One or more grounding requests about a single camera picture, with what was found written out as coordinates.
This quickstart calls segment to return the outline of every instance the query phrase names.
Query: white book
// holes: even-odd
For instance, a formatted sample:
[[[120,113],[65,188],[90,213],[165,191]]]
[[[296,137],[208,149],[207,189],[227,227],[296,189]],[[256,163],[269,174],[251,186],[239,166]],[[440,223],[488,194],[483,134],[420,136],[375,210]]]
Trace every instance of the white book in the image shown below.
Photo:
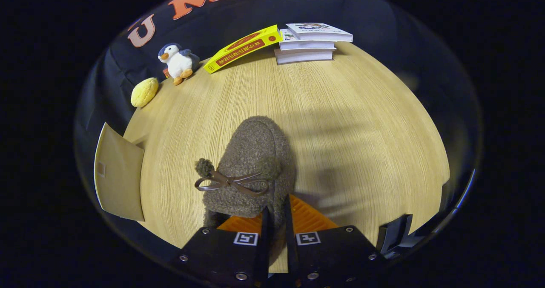
[[[297,39],[289,29],[280,29],[282,41],[279,42],[280,49],[334,49],[335,41],[331,40],[308,40]]]
[[[354,36],[323,23],[292,23],[286,24],[293,35],[300,40],[329,40],[352,42]]]
[[[275,49],[276,63],[292,63],[300,61],[332,60],[335,49]]]

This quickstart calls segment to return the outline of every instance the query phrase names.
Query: wooden table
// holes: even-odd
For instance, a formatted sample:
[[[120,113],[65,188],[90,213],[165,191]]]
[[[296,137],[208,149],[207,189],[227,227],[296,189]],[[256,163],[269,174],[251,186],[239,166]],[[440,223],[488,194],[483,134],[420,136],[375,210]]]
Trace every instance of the wooden table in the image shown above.
[[[410,232],[439,210],[449,178],[432,119],[390,70],[337,42],[333,61],[277,65],[275,46],[179,86],[169,78],[137,109],[124,137],[144,148],[142,226],[183,247],[203,225],[194,162],[217,165],[234,130],[267,115],[296,155],[295,195],[339,226],[353,224],[376,245],[379,226],[413,214]],[[285,273],[287,251],[270,272]]]

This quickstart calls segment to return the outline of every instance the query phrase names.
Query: plush slipper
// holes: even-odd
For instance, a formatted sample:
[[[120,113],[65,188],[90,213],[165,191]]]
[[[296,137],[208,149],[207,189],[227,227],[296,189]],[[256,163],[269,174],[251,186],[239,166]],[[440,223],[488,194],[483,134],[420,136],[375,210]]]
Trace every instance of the plush slipper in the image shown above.
[[[293,192],[295,161],[282,130],[268,117],[244,120],[225,149],[217,170],[210,160],[196,162],[201,176],[195,187],[204,192],[204,226],[216,228],[229,216],[254,218],[269,208],[274,224],[273,249],[282,249],[284,204]]]

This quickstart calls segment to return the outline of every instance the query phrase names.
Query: black background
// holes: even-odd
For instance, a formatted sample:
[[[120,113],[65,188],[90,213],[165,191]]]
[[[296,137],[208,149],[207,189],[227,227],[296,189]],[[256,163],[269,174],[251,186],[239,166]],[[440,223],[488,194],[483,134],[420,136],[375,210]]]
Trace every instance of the black background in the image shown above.
[[[87,71],[117,33],[164,0],[2,1],[2,29],[11,36],[3,40],[0,286],[189,287],[107,227],[72,153]],[[483,107],[485,158],[461,212],[379,286],[537,283],[540,0],[388,1],[441,36],[465,65]]]

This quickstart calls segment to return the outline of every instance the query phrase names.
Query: penguin plush toy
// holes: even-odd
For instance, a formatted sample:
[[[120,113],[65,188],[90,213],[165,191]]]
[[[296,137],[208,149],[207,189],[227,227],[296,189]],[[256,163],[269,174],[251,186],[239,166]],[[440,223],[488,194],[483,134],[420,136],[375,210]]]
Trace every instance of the penguin plush toy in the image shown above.
[[[163,46],[157,57],[169,67],[169,74],[174,79],[175,86],[181,84],[199,67],[199,57],[191,53],[190,49],[181,50],[178,43]]]

